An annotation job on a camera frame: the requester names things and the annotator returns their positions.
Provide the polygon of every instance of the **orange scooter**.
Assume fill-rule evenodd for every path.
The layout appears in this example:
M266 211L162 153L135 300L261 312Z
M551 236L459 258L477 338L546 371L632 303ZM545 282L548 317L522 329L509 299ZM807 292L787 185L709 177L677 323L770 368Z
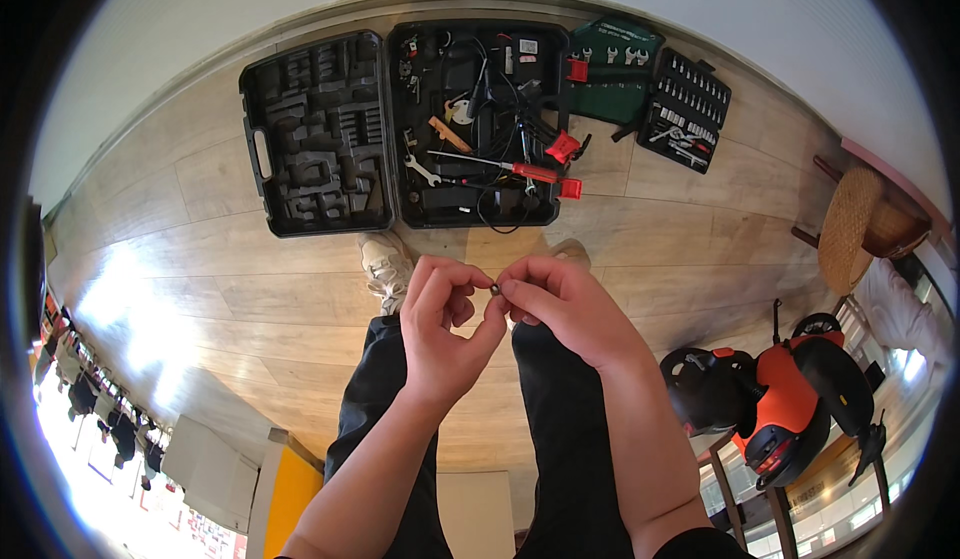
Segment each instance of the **orange scooter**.
M687 436L733 430L733 444L759 475L757 490L796 481L827 443L832 417L860 447L853 486L886 444L882 415L871 423L874 389L843 349L834 315L808 315L781 341L781 304L774 301L774 345L756 359L729 348L667 354L660 373L673 409Z

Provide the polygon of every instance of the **screwdriver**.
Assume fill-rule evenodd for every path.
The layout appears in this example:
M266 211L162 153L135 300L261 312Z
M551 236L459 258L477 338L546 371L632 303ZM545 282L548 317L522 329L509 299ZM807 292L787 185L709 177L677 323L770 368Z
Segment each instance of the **screwdriver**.
M506 161L495 161L488 158L470 157L469 155L457 155L455 153L444 153L442 151L427 151L432 155L442 155L444 157L455 157L456 159L468 159L470 161L480 162L481 164L490 164L502 169L509 169L512 173L532 178L549 184L556 184L560 179L557 172L547 167L537 167L530 163L508 163Z

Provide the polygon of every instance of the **white sneaker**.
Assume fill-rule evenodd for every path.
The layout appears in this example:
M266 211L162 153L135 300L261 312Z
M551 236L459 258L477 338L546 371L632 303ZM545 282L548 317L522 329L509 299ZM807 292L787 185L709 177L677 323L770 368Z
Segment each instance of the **white sneaker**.
M559 260L581 265L587 271L591 269L591 256L587 254L587 249L584 248L580 240L575 238L568 238L555 244L546 254Z
M357 238L366 289L380 297L380 315L395 315L407 298L414 262L405 244L392 231L361 233Z

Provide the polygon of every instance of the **white cabinet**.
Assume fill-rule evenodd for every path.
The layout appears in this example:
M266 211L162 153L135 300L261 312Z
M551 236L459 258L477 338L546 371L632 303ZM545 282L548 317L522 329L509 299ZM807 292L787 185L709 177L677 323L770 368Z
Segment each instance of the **white cabinet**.
M181 415L163 473L183 487L183 502L220 526L246 534L258 466L209 427Z

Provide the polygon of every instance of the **scooter wheel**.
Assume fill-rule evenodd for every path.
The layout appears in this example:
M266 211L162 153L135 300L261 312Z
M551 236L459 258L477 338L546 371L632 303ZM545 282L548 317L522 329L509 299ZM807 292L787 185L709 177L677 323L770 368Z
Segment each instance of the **scooter wheel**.
M813 313L799 320L793 329L791 338L810 335L825 335L828 332L840 332L840 322L832 313Z

